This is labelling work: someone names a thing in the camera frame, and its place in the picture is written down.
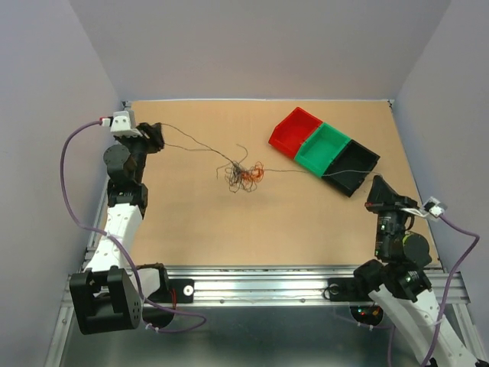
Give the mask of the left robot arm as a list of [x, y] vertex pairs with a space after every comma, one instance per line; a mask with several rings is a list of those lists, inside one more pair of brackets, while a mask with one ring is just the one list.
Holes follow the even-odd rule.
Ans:
[[162, 126], [141, 123], [117, 137], [103, 154], [107, 219], [88, 265], [70, 278], [70, 294], [82, 334], [133, 330], [144, 315], [147, 296], [164, 300], [170, 292], [162, 264], [137, 266], [129, 255], [147, 209], [142, 182], [146, 158], [164, 148]]

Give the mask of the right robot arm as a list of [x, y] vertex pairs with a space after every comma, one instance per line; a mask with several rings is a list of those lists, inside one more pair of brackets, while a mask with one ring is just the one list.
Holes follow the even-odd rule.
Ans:
[[429, 243], [411, 229], [415, 218], [449, 224], [445, 204], [430, 197], [419, 206], [376, 175], [364, 206], [377, 217], [375, 258], [355, 270], [354, 294], [381, 307], [421, 366], [486, 366], [486, 361], [468, 350], [445, 316], [458, 266], [448, 273], [438, 299], [425, 272], [432, 261]]

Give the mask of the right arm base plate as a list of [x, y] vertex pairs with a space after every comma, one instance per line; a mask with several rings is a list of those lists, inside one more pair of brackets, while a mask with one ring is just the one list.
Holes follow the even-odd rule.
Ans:
[[372, 291], [378, 291], [382, 280], [365, 280], [363, 278], [329, 278], [328, 285], [322, 296], [331, 302], [371, 302], [368, 296]]

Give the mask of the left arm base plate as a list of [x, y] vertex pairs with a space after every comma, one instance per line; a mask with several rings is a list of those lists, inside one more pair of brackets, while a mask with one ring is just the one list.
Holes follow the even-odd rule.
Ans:
[[190, 278], [171, 278], [169, 281], [156, 278], [142, 279], [142, 293], [158, 304], [191, 304], [194, 298], [195, 281]]

